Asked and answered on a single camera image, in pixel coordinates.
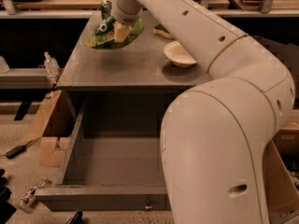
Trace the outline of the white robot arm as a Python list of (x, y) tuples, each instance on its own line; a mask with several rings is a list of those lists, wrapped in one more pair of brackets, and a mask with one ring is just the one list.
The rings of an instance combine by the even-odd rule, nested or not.
[(193, 0), (113, 0), (117, 21), (146, 8), (210, 75), (178, 96), (161, 129), (175, 224), (269, 224), (264, 150), (292, 112), (286, 66)]

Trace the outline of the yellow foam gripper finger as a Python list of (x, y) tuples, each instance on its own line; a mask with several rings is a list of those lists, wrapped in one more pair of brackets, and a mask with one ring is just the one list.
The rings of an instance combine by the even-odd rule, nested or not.
[(114, 23), (114, 41), (116, 43), (122, 43), (132, 30), (133, 27), (131, 25), (122, 24), (116, 21)]

